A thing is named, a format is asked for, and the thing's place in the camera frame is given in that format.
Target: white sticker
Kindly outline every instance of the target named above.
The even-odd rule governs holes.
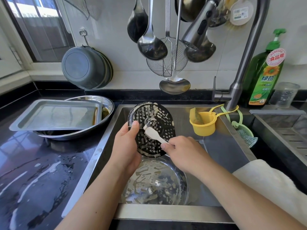
[[[233,10],[233,20],[248,18],[248,7]]]
[[[274,67],[280,65],[286,57],[286,51],[282,48],[275,49],[267,57],[267,64]]]

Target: forearm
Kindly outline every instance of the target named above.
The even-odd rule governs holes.
[[[108,162],[56,230],[109,229],[128,179]]]
[[[240,229],[306,229],[216,162],[202,160],[196,172]]]

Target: green bottle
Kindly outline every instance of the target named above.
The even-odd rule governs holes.
[[[286,51],[280,47],[278,37],[286,29],[275,29],[274,41],[269,42],[266,51],[254,56],[243,81],[239,104],[245,108],[261,108],[270,94],[282,70]]]

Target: wet countertop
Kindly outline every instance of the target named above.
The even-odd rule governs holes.
[[[38,98],[35,96],[21,99],[2,109],[10,112],[0,122],[0,229],[3,230],[53,230],[62,220],[62,211],[107,126],[106,124],[87,137],[70,141],[44,139],[31,131],[10,131],[10,124],[36,99]],[[125,101],[114,102],[116,107],[121,103]],[[127,227],[129,221],[132,220],[115,220],[112,226]],[[148,226],[143,221],[139,224],[134,221],[129,225]],[[195,229],[198,225],[180,223],[177,226]],[[219,226],[218,229],[226,227],[237,229],[234,224]]]

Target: red and white sticker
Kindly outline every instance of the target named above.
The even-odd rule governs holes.
[[[274,67],[280,65],[286,57],[286,51],[282,48],[275,49],[267,57],[267,64]]]

